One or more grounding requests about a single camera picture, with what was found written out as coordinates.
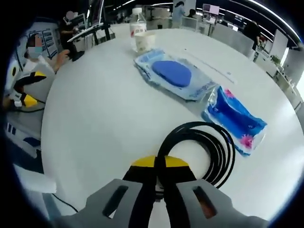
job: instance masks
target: plastic water bottle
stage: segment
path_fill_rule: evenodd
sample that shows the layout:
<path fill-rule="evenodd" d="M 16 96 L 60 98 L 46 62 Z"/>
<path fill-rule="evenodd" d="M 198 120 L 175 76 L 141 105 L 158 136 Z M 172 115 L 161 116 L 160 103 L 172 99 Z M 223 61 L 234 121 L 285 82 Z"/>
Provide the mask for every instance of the plastic water bottle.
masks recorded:
<path fill-rule="evenodd" d="M 131 36 L 131 47 L 136 50 L 136 42 L 134 35 L 139 32 L 147 31 L 147 22 L 142 14 L 142 8 L 132 9 L 132 18 L 130 20 L 130 36 Z"/>

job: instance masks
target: blue packaged item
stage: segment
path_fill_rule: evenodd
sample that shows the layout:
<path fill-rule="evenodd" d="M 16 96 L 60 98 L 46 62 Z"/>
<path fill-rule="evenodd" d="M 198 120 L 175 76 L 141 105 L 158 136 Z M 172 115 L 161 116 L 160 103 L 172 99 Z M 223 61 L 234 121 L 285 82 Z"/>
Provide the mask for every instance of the blue packaged item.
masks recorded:
<path fill-rule="evenodd" d="M 167 55 L 161 49 L 151 50 L 134 61 L 147 83 L 161 86 L 186 101 L 199 101 L 217 86 L 188 60 Z"/>
<path fill-rule="evenodd" d="M 256 118 L 228 90 L 220 86 L 208 101 L 202 118 L 211 123 L 222 125 L 233 138 L 236 149 L 249 156 L 265 136 L 265 123 Z"/>

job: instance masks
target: white round table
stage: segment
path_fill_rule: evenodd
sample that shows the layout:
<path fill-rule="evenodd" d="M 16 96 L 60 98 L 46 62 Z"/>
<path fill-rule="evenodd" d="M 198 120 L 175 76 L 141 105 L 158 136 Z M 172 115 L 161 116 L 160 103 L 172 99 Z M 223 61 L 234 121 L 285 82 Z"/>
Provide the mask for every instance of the white round table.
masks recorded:
<path fill-rule="evenodd" d="M 270 220 L 292 195 L 304 165 L 304 136 L 291 104 L 263 70 L 225 44 L 182 29 L 155 32 L 158 47 L 187 58 L 268 123 L 265 139 L 250 157 L 237 152 L 220 190 L 240 212 Z M 57 182 L 57 195 L 78 209 L 90 194 L 122 178 L 133 161 L 157 154 L 176 126 L 201 120 L 146 84 L 134 57 L 127 38 L 100 44 L 62 66 L 49 92 L 43 165 Z M 201 61 L 231 73 L 234 83 Z M 193 142 L 180 143 L 170 155 L 187 161 L 197 177 L 208 168 L 207 155 Z M 154 205 L 150 227 L 170 227 L 163 203 Z"/>

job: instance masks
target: whiteboard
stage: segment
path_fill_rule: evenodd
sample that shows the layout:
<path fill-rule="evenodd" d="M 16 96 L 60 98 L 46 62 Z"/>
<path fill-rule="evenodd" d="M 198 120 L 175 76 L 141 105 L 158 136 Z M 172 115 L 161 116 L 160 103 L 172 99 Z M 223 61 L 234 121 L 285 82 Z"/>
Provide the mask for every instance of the whiteboard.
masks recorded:
<path fill-rule="evenodd" d="M 283 35 L 279 30 L 275 31 L 275 40 L 272 44 L 272 48 L 270 50 L 270 56 L 277 56 L 279 59 L 283 58 L 285 49 L 287 47 L 288 38 Z"/>

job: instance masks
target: face mask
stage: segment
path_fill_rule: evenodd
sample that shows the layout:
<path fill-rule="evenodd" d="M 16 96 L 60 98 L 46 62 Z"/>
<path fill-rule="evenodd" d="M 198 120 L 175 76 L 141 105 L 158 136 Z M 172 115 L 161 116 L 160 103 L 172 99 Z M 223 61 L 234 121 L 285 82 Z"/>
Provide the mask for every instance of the face mask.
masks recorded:
<path fill-rule="evenodd" d="M 42 53 L 42 47 L 28 47 L 28 55 L 31 58 L 38 58 Z"/>

